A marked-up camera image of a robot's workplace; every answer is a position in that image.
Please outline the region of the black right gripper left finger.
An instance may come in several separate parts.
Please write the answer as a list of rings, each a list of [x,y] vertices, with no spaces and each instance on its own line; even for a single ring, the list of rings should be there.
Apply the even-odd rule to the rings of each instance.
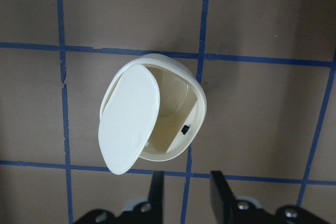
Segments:
[[[149,223],[163,223],[164,171],[155,171],[152,175],[148,202]]]

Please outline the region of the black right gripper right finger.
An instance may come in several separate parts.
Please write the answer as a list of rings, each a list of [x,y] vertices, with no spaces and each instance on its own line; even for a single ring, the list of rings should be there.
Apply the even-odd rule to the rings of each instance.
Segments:
[[[235,196],[221,171],[210,173],[211,207],[216,223],[234,223]]]

